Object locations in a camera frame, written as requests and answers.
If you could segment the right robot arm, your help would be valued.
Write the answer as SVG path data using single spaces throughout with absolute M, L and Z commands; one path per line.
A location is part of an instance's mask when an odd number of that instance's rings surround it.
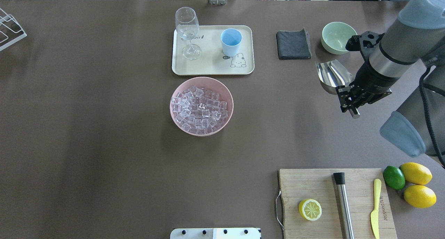
M 342 112 L 391 93 L 390 87 L 418 60 L 426 71 L 418 87 L 380 128 L 380 135 L 411 157 L 436 157 L 444 165 L 444 0 L 410 0 L 383 34 L 352 36 L 346 50 L 364 59 L 355 79 L 337 86 Z

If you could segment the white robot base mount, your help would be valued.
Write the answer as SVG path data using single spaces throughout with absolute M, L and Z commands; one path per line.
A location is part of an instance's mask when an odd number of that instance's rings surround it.
M 261 239 L 260 228 L 176 228 L 170 239 Z

